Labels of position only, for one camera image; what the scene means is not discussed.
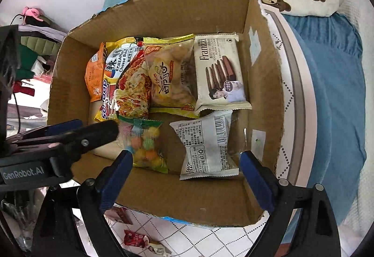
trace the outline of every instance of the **snack package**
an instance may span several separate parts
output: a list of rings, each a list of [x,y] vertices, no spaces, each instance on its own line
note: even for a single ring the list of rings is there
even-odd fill
[[[140,248],[146,248],[152,253],[157,255],[162,255],[164,257],[169,257],[170,254],[166,252],[165,247],[156,241],[148,238],[146,235],[141,235],[130,230],[124,230],[125,237],[123,239],[123,244],[128,246],[137,246]]]
[[[104,215],[109,220],[119,223],[124,223],[127,225],[132,225],[131,220],[126,214],[127,208],[118,205],[117,203],[110,210],[106,210]]]
[[[232,112],[214,111],[200,119],[170,123],[186,147],[180,180],[239,174],[227,155]]]
[[[117,110],[120,110],[120,106],[117,104],[114,97],[115,89],[118,87],[125,88],[125,85],[121,85],[119,82],[123,82],[120,80],[123,77],[124,72],[129,70],[126,69],[127,66],[130,62],[132,62],[132,59],[136,55],[140,54],[140,56],[142,56],[143,53],[143,47],[138,46],[136,42],[136,38],[127,37],[115,43],[106,43],[106,48],[109,55],[105,61],[104,75],[102,80],[103,104],[95,116],[95,121],[100,122],[107,119],[117,119],[116,112]]]
[[[122,117],[148,117],[152,82],[148,76],[143,43],[138,42],[138,46],[138,53],[127,65],[115,85],[114,98],[118,106],[118,114]]]
[[[252,109],[245,97],[236,41],[239,41],[236,34],[196,36],[198,100],[195,113],[204,109]]]
[[[194,35],[160,40],[144,38],[145,60],[152,81],[152,112],[198,118],[191,93],[190,63]]]
[[[105,45],[101,43],[99,51],[87,63],[85,82],[91,97],[90,102],[101,100],[106,55]]]
[[[134,167],[167,173],[168,167],[158,148],[162,121],[119,116],[119,131],[125,150],[132,153]]]
[[[124,245],[145,248],[145,241],[149,243],[148,236],[144,236],[130,230],[125,230],[125,237],[123,239]]]

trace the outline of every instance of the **nutrition label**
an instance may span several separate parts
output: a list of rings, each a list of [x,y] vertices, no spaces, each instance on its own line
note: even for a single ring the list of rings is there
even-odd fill
[[[204,144],[201,121],[179,124],[178,136],[186,147]]]

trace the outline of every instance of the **blue bedsheet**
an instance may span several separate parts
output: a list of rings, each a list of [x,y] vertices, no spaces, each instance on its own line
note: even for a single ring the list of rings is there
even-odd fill
[[[317,103],[317,143],[308,187],[326,188],[337,224],[357,194],[366,159],[365,79],[361,39],[348,19],[284,15],[304,52]],[[283,243],[292,239],[296,218]]]

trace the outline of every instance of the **screw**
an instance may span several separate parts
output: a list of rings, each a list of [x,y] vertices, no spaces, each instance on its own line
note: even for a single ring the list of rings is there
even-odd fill
[[[287,181],[287,179],[279,179],[279,184],[281,185],[281,186],[287,186],[288,185],[288,181]]]
[[[87,147],[88,144],[89,144],[89,141],[87,139],[83,139],[81,142],[80,142],[84,147]]]
[[[95,183],[95,179],[94,178],[89,178],[85,181],[85,184],[87,186],[93,186],[93,184]]]
[[[315,185],[315,187],[316,187],[316,190],[319,190],[319,191],[323,191],[325,189],[324,186],[322,184],[319,184],[319,183],[317,183]]]

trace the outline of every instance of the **barcode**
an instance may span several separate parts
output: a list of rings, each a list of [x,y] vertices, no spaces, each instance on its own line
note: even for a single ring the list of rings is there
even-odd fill
[[[216,125],[216,134],[218,143],[227,142],[226,124],[222,116],[214,117],[214,124]]]

